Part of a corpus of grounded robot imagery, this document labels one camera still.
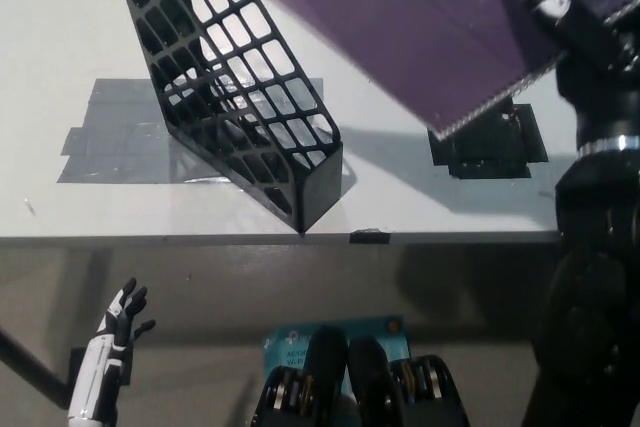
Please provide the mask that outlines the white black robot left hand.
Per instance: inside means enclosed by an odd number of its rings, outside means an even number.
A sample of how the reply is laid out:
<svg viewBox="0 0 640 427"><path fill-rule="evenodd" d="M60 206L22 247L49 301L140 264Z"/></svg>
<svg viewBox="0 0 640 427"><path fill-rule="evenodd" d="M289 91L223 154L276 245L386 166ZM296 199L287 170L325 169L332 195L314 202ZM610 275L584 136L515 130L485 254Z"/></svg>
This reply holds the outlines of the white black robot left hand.
<svg viewBox="0 0 640 427"><path fill-rule="evenodd" d="M130 384L135 342L156 326L148 320L135 327L147 305L145 287L129 279L106 309L87 344L67 412L69 426L115 426L122 387Z"/></svg>

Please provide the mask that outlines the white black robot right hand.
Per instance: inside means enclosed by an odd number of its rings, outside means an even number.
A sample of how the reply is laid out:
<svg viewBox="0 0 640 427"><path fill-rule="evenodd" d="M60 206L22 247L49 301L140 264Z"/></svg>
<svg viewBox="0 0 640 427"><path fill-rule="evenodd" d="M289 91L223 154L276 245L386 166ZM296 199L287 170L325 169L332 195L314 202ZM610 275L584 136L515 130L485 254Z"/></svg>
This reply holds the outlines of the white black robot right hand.
<svg viewBox="0 0 640 427"><path fill-rule="evenodd" d="M518 0L560 48L559 95L576 113L581 157L639 147L639 9L607 22L583 0Z"/></svg>

